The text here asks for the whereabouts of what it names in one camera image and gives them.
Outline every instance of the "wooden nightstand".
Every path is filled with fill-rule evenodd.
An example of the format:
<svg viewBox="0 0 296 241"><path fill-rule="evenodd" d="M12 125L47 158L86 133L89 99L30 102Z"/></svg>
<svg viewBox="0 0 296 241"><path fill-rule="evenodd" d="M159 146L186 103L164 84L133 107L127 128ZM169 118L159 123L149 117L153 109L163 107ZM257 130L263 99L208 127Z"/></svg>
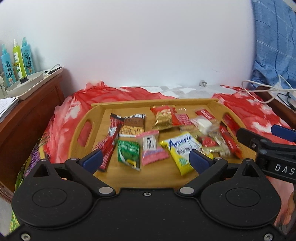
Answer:
<svg viewBox="0 0 296 241"><path fill-rule="evenodd" d="M0 123L0 182L14 192L17 174L42 136L54 108L61 105L59 74L41 86Z"/></svg>

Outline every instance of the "pink snack package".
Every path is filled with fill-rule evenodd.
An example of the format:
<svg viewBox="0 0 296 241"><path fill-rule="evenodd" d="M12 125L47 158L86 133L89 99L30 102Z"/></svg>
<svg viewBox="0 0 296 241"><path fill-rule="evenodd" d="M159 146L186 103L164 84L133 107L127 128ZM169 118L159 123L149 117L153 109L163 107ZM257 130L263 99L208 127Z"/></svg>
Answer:
<svg viewBox="0 0 296 241"><path fill-rule="evenodd" d="M158 144L158 130L146 131L136 136L143 149L141 165L169 158L169 154Z"/></svg>

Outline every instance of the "floor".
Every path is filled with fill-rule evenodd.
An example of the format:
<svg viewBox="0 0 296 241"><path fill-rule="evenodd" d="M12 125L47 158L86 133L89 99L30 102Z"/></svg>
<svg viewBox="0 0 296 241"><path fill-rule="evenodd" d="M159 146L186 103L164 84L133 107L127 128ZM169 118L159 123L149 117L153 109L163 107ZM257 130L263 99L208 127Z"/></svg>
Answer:
<svg viewBox="0 0 296 241"><path fill-rule="evenodd" d="M9 233L11 212L11 205L0 198L0 233L4 236Z"/></svg>

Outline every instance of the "stack of papers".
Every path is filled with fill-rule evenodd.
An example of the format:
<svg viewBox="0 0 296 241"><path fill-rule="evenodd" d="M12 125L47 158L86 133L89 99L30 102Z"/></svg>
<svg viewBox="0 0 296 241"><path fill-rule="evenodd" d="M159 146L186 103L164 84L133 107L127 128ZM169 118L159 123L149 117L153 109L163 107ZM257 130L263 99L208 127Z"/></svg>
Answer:
<svg viewBox="0 0 296 241"><path fill-rule="evenodd" d="M0 122L11 112L11 110L17 105L18 98L6 98L0 99Z"/></svg>

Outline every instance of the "bottle label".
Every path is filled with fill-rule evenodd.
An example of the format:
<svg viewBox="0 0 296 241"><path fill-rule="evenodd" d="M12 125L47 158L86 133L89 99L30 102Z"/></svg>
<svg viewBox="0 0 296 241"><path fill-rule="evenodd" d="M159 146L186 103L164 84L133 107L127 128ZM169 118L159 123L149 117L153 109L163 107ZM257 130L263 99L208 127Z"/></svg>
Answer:
<svg viewBox="0 0 296 241"><path fill-rule="evenodd" d="M19 61L19 56L18 56L18 53L15 52L13 54L14 58L15 58L15 67L17 69L17 75L19 77L19 79L21 79L23 76L22 76L22 71L20 69L20 61Z"/></svg>

